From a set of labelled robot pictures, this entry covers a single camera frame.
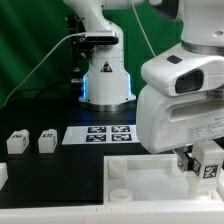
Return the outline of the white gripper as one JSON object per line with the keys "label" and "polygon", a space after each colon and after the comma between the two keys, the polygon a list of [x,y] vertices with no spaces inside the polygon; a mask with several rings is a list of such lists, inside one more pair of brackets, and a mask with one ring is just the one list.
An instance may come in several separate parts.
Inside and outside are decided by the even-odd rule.
{"label": "white gripper", "polygon": [[178,168],[192,171],[193,159],[180,147],[224,136],[224,101],[206,93],[167,97],[146,85],[138,98],[136,132],[150,153],[178,148]]}

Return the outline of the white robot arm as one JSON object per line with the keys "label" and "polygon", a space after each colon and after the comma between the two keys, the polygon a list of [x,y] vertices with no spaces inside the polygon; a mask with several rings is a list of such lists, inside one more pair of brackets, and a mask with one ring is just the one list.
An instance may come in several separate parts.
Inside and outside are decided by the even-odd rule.
{"label": "white robot arm", "polygon": [[63,0],[81,19],[94,49],[80,100],[98,109],[137,101],[141,145],[160,153],[224,136],[224,0],[147,0],[161,16],[183,21],[181,42],[145,62],[135,97],[123,62],[123,32],[103,16],[145,0]]}

